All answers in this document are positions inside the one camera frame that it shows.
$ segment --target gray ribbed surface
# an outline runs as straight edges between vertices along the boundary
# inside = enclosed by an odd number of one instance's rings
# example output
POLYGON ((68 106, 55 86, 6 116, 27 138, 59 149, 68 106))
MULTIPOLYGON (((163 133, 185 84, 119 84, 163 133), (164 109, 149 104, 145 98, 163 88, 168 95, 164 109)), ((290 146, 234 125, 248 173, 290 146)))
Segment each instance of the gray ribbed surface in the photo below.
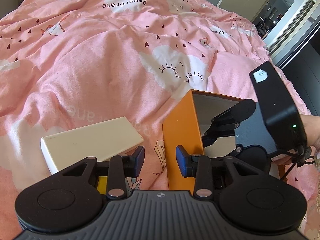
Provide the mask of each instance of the gray ribbed surface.
POLYGON ((302 240, 294 231, 282 236, 255 236, 229 225, 215 206, 192 198, 187 191, 140 191, 110 202, 90 225, 64 235, 24 231, 18 240, 302 240))
POLYGON ((274 153, 277 151, 276 143, 264 125, 259 103, 256 106, 253 115, 235 129, 236 144, 242 144, 243 147, 260 145, 267 154, 274 153))

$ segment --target metal screw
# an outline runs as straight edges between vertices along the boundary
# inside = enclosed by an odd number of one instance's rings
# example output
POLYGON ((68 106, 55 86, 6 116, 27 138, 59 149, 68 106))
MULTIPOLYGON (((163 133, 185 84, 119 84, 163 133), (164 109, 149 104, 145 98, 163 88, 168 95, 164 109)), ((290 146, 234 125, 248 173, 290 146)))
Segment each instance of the metal screw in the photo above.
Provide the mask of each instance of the metal screw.
POLYGON ((120 197, 124 194, 124 191, 120 188, 113 188, 113 189, 109 190, 108 194, 111 197, 120 197))
POLYGON ((211 192, 211 190, 208 190, 208 189, 206 189, 206 188, 201 188, 201 189, 198 189, 198 190, 196 191, 196 194, 197 194, 199 197, 209 197, 209 196, 212 194, 212 192, 211 192))

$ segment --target pink blanket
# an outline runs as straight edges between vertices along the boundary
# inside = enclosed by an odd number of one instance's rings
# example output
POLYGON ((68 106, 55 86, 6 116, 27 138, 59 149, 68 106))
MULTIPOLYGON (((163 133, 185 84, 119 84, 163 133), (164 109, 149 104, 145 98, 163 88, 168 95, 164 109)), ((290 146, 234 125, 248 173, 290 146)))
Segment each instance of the pink blanket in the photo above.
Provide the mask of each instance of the pink blanket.
MULTIPOLYGON (((0 239, 20 232, 18 192, 49 175, 46 135, 126 116, 146 148, 128 186, 167 189, 164 118, 191 88, 256 100, 248 74, 270 60, 264 46, 248 20, 205 0, 25 0, 0 21, 0 239)), ((316 169, 289 182, 316 234, 316 169)))

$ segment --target white box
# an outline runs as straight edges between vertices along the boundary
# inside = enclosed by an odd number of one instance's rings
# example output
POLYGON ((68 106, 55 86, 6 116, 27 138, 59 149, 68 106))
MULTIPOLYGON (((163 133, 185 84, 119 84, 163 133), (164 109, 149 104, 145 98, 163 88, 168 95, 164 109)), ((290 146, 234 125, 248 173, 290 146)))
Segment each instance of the white box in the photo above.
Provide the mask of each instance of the white box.
POLYGON ((41 138, 41 150, 51 174, 88 157, 98 162, 126 153, 144 139, 125 117, 41 138))

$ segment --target orange box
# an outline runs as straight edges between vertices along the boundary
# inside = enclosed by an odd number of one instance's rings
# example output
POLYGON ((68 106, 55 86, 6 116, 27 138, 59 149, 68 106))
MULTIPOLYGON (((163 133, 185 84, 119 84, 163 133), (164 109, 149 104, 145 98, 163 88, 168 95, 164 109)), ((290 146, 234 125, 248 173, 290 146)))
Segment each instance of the orange box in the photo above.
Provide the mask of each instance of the orange box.
MULTIPOLYGON (((184 178, 176 160, 176 147, 182 145, 189 154, 205 154, 210 158, 222 157, 235 149, 235 137, 218 138, 203 148, 201 136, 209 129, 211 119, 234 106, 242 99, 209 92, 189 90, 163 122, 165 158, 169 190, 190 190, 195 178, 184 178)), ((271 165, 270 175, 279 178, 283 167, 271 165)))

